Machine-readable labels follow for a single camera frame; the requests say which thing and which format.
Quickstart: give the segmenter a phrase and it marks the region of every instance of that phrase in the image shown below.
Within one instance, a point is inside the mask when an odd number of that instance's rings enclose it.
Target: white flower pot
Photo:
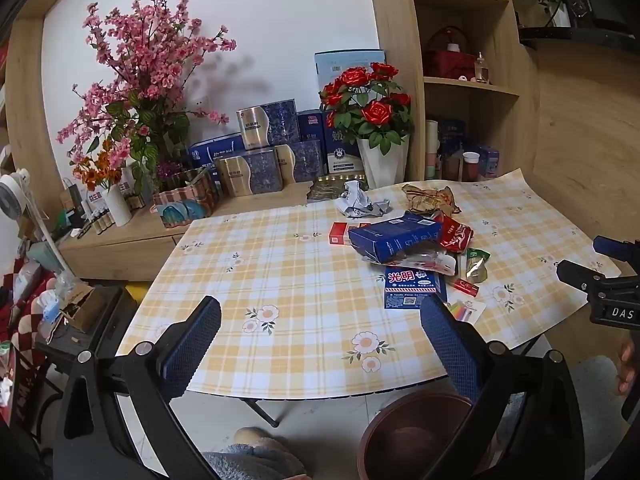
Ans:
[[[103,193],[103,196],[116,225],[122,227],[127,224],[131,220],[131,211],[122,196],[119,184],[111,186],[111,189]]]
[[[369,189],[392,186],[404,182],[406,156],[409,152],[409,137],[402,139],[402,145],[391,144],[391,149],[382,155],[379,147],[371,149],[368,139],[358,139],[358,148],[367,175]]]

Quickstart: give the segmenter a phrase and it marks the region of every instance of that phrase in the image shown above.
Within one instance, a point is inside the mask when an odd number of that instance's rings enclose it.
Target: wooden drawer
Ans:
[[[170,236],[84,249],[68,249],[62,256],[78,278],[152,282],[175,249]]]

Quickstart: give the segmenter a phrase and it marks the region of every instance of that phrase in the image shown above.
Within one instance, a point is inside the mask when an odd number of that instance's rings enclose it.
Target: brown plastic bucket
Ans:
[[[360,441],[361,480],[419,480],[436,462],[471,409],[465,397],[416,392],[374,418]]]

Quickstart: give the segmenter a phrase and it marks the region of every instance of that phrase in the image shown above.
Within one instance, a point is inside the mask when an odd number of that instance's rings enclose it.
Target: crumpled brown wrapper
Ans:
[[[452,216],[460,213],[461,209],[456,205],[453,191],[449,186],[445,189],[420,189],[419,187],[407,184],[402,186],[407,200],[409,210],[413,213],[424,214],[434,209],[440,209],[445,215]]]

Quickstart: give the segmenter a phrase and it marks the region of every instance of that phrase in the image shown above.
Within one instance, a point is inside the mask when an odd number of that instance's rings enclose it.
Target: red basket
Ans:
[[[468,39],[462,30],[453,26],[441,28],[427,42],[426,52],[422,56],[424,75],[446,79],[460,79],[461,76],[464,76],[469,81],[476,76],[476,56],[473,54],[431,49],[435,40],[443,34],[447,34],[449,43],[453,43],[452,37],[455,30],[464,38],[468,47]]]

